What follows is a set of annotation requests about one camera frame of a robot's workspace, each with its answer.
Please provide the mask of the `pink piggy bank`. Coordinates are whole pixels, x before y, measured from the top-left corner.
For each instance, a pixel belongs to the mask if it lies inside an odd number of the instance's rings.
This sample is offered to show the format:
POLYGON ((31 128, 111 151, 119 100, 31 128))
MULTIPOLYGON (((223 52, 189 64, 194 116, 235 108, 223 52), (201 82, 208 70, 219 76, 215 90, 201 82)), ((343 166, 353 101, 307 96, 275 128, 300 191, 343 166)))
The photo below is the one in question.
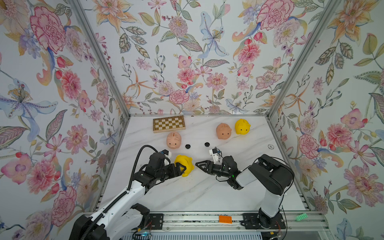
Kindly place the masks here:
POLYGON ((220 123, 216 128, 216 134, 219 140, 227 140, 232 135, 232 129, 228 124, 220 123))
POLYGON ((171 132, 167 136, 167 147, 178 149, 182 144, 182 137, 178 132, 171 132))

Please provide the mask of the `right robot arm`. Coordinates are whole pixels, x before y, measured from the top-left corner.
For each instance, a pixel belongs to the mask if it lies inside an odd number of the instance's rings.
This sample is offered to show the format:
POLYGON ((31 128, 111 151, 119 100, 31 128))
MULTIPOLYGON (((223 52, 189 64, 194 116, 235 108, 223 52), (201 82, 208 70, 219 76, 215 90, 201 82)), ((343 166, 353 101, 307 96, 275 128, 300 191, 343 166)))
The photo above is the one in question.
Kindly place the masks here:
POLYGON ((283 202, 285 192, 292 186, 295 175, 292 169, 266 154, 258 157, 250 166, 243 171, 232 156, 223 158, 220 164, 213 161, 201 161, 195 165, 203 172, 224 177, 235 190, 241 190, 247 185, 259 181, 266 189, 264 200, 259 209, 259 222, 269 225, 276 217, 280 217, 280 206, 283 202))

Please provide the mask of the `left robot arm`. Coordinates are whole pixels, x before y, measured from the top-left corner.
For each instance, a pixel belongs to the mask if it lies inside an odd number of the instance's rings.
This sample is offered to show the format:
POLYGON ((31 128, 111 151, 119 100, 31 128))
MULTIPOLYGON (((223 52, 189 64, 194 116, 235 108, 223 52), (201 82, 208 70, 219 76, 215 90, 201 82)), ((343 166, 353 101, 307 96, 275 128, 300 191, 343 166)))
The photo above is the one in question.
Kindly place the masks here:
POLYGON ((139 200, 157 184, 166 180, 188 176, 194 169, 190 158, 171 163, 163 153, 153 153, 149 163, 133 175, 121 193, 99 211, 78 218, 70 240, 118 240, 129 230, 148 226, 150 210, 139 200))

